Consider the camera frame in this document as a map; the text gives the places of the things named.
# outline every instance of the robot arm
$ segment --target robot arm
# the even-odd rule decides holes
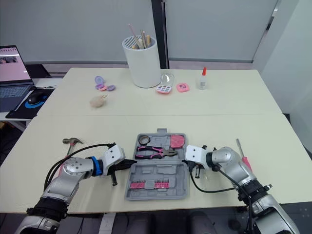
[[[130,168],[134,160],[125,159],[118,145],[109,148],[103,157],[72,157],[64,162],[62,173],[44,190],[39,202],[27,210],[16,234],[55,234],[59,222],[66,218],[67,207],[76,194],[79,183],[91,176],[111,175],[113,186],[117,185],[115,171]]]
[[[261,234],[291,233],[298,234],[299,230],[283,208],[268,194],[271,185],[262,186],[251,169],[241,160],[240,155],[229,147],[209,152],[196,146],[187,146],[185,159],[201,165],[204,169],[222,170],[237,182],[246,194],[233,183],[238,191],[238,200],[249,205],[252,202],[254,230]]]

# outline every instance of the desk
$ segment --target desk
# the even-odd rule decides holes
[[[62,82],[63,79],[61,78],[41,78],[41,79],[33,79],[34,85],[37,87],[48,87],[52,85],[59,85]],[[25,130],[25,126],[20,121],[26,121],[26,125],[29,124],[31,119],[28,118],[6,118],[6,115],[9,113],[9,111],[6,112],[0,112],[0,121],[7,121],[10,122],[12,125],[20,129],[21,131]]]
[[[142,89],[132,83],[129,69],[72,68],[38,115],[249,115],[281,113],[256,70],[209,70],[207,90],[196,88],[200,70],[163,70],[175,76],[175,85],[186,82],[190,91],[173,87],[164,95],[155,88]],[[116,85],[112,92],[95,89],[95,76]],[[105,108],[93,109],[89,101],[107,94]]]
[[[311,201],[312,161],[282,114],[222,116],[38,116],[35,117],[0,168],[0,212],[25,212],[43,192],[48,169],[66,155],[65,137],[78,137],[84,145],[115,141],[132,158],[136,136],[167,127],[169,133],[185,133],[188,144],[238,152],[239,138],[253,172],[280,203]],[[103,155],[104,148],[81,152],[79,157]],[[236,191],[204,194],[192,183],[189,194],[179,200],[127,201],[124,199],[129,170],[116,172],[118,185],[110,176],[83,180],[69,206],[70,213],[123,212],[244,205]],[[215,190],[231,187],[219,173],[201,173],[198,185]]]

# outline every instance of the laptop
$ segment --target laptop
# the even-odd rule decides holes
[[[0,46],[0,112],[14,110],[34,85],[16,46]]]

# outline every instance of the wire cutter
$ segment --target wire cutter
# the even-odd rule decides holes
[[[177,151],[175,150],[165,150],[162,147],[154,147],[154,146],[139,146],[136,151],[154,151],[156,154],[152,155],[136,155],[135,159],[153,159],[153,158],[163,158],[165,156],[175,156],[177,155]]]

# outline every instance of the laptop screen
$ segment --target laptop screen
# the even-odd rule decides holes
[[[32,83],[15,46],[0,47],[0,82],[1,84]]]

